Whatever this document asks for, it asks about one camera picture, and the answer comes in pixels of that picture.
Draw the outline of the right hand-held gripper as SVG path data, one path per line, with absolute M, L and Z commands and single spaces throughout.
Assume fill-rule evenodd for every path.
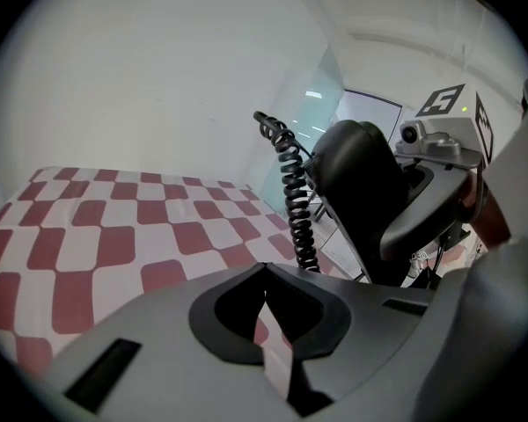
M 475 87 L 457 84 L 432 91 L 414 117 L 400 125 L 395 154 L 440 164 L 417 164 L 424 177 L 380 240 L 384 261 L 408 258 L 444 233 L 457 219 L 463 169 L 489 166 L 494 133 Z M 446 166 L 453 164 L 459 168 Z

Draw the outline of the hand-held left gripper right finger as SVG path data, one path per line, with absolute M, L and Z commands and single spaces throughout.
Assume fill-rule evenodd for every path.
M 411 417 L 440 340 L 422 330 L 433 293 L 268 264 L 266 304 L 279 324 L 287 389 L 266 417 Z

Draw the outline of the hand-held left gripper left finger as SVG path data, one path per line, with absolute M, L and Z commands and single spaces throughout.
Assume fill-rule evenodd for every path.
M 77 338 L 48 384 L 93 421 L 295 421 L 253 341 L 263 264 L 141 295 Z

